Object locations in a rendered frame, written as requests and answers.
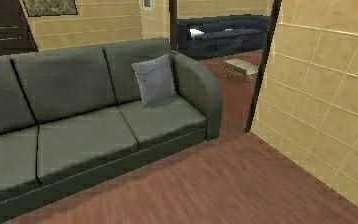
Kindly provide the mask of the light grey cushion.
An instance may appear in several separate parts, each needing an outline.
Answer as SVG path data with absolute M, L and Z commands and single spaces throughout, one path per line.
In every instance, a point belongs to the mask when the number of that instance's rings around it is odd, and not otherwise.
M 142 105 L 148 107 L 176 94 L 170 57 L 164 54 L 153 60 L 131 64 L 141 94 Z

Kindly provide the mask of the white coffee table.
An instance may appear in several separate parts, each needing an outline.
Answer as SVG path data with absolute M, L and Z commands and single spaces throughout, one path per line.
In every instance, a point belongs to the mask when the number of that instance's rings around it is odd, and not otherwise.
M 244 60 L 233 58 L 224 62 L 223 75 L 226 78 L 232 77 L 232 72 L 240 76 L 252 78 L 258 73 L 259 67 Z

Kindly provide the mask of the dark blue sofa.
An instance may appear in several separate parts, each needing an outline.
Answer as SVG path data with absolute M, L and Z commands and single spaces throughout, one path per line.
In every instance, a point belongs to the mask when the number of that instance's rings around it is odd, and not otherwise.
M 178 19 L 178 51 L 205 60 L 262 49 L 268 25 L 268 16 L 252 14 Z M 204 34 L 192 38 L 190 29 Z

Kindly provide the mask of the grey green sofa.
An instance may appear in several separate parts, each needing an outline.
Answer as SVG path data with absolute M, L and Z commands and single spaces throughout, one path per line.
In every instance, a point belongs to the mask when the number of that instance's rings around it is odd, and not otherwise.
M 131 66 L 170 57 L 142 105 Z M 164 38 L 0 56 L 0 224 L 219 135 L 211 71 Z

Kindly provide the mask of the dark brown wooden cabinet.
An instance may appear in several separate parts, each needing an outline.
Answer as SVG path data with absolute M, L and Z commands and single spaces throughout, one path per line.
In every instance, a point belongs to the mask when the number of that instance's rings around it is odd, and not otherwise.
M 37 52 L 19 0 L 0 0 L 0 56 Z

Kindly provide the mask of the framed grey wall picture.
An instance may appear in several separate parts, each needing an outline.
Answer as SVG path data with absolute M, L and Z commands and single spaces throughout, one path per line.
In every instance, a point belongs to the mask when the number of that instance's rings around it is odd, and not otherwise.
M 75 0 L 23 0 L 29 17 L 77 15 Z

